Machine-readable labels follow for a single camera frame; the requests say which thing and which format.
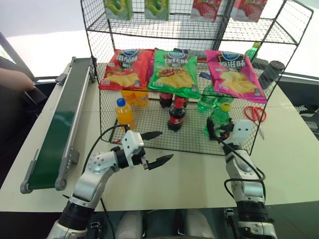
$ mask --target table surface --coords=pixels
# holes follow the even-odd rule
[[[61,212],[81,175],[85,157],[100,134],[97,83],[89,83],[74,147],[80,153],[78,165],[69,172],[64,191],[35,190],[22,194],[20,184],[37,148],[41,147],[54,114],[61,87],[55,86],[42,113],[26,138],[0,190],[0,211]],[[279,87],[267,105],[267,120],[251,155],[266,173],[267,205],[309,202],[319,199],[319,143]],[[114,144],[100,141],[94,152],[108,151]],[[176,208],[233,207],[235,202],[224,189],[229,176],[222,156],[172,152],[146,148],[148,159],[174,153],[164,166],[145,171],[126,168],[107,183],[103,199],[110,211]]]

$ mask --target orange juice bottle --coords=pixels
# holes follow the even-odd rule
[[[146,106],[149,103],[149,93],[147,88],[134,91],[135,100],[139,106]]]
[[[131,106],[126,104],[123,98],[117,99],[116,104],[118,106],[115,107],[115,113],[117,114],[119,124],[128,124],[130,129],[133,130],[135,128],[135,123]]]
[[[135,102],[134,91],[121,90],[121,94],[122,94],[126,103],[131,105]]]

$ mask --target wire rack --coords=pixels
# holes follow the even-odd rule
[[[104,77],[106,63],[114,54],[114,49],[150,48],[163,50],[174,48],[203,51],[205,49],[239,52],[240,47],[258,41],[261,47],[258,58],[270,62],[277,60],[288,65],[309,24],[313,11],[294,0],[269,0],[258,22],[234,21],[230,17],[233,0],[222,0],[215,22],[200,22],[190,19],[192,0],[171,0],[169,21],[149,20],[144,17],[144,0],[133,0],[133,17],[130,21],[108,19],[103,0],[81,0],[82,13],[92,57],[97,59],[96,74]],[[258,76],[265,65],[255,62],[253,67]],[[207,64],[198,63],[197,81],[200,92],[210,84],[199,77],[200,72],[209,73]],[[271,96],[278,82],[267,82],[264,94]],[[120,92],[100,91],[101,131],[117,124],[114,108]],[[210,112],[197,110],[198,100],[190,100],[182,128],[168,130],[168,109],[159,104],[159,94],[149,92],[150,102],[144,107],[133,105],[136,131],[162,131],[156,139],[146,141],[146,147],[178,151],[223,155],[216,141],[210,141],[204,134],[204,126]],[[254,104],[242,99],[234,99],[230,116],[245,119],[243,110]],[[251,154],[259,125],[254,125],[244,148]],[[102,140],[120,143],[124,132],[117,128],[106,134]]]

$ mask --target black cable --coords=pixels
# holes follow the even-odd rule
[[[113,223],[112,223],[112,221],[111,221],[111,219],[109,217],[108,211],[106,211],[106,207],[104,205],[103,199],[101,198],[100,201],[101,201],[101,204],[102,204],[106,219],[108,220],[108,222],[110,224],[111,231],[112,231],[112,237],[113,237],[113,239],[115,239],[115,227],[114,227],[114,225],[113,225]]]
[[[239,182],[260,182],[262,187],[263,187],[263,193],[264,193],[264,198],[266,200],[266,187],[264,184],[264,181],[266,179],[266,175],[264,174],[263,171],[261,171],[258,167],[257,169],[255,169],[255,167],[253,167],[246,159],[244,159],[244,157],[242,157],[239,153],[237,153],[231,146],[229,146],[228,144],[226,144],[223,140],[221,140],[219,137],[217,137],[217,135],[214,132],[214,138],[219,142],[222,143],[224,146],[226,146],[230,151],[232,151],[237,157],[239,157],[241,160],[243,160],[258,176],[258,179],[242,179],[242,178],[230,178],[225,180],[224,182],[224,187],[226,189],[226,191],[228,192],[228,194],[234,198],[234,195],[229,191],[229,189],[227,188],[227,183],[231,182],[231,181],[239,181]]]
[[[83,169],[82,169],[82,174],[83,174],[84,171],[85,171],[86,165],[87,165],[87,163],[88,163],[88,161],[89,161],[89,158],[90,158],[90,156],[91,156],[91,153],[92,153],[92,151],[94,150],[96,144],[99,142],[99,140],[100,140],[108,131],[110,131],[111,129],[117,128],[117,127],[125,127],[125,131],[127,131],[127,129],[129,129],[129,126],[128,126],[127,124],[118,124],[118,125],[115,125],[115,126],[113,126],[113,127],[108,128],[108,129],[105,130],[103,133],[101,133],[101,135],[96,139],[96,141],[95,141],[94,144],[92,145],[92,147],[91,147],[91,149],[90,149],[90,151],[89,151],[89,153],[88,153],[88,156],[87,156],[86,159],[85,159],[85,163],[84,163],[84,166],[83,166]]]

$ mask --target red scissors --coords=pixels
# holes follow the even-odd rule
[[[252,122],[256,121],[260,121],[260,122],[264,122],[267,114],[266,111],[263,114],[263,109],[260,107],[254,107],[254,106],[247,106],[244,108],[244,114],[245,116],[251,120]]]

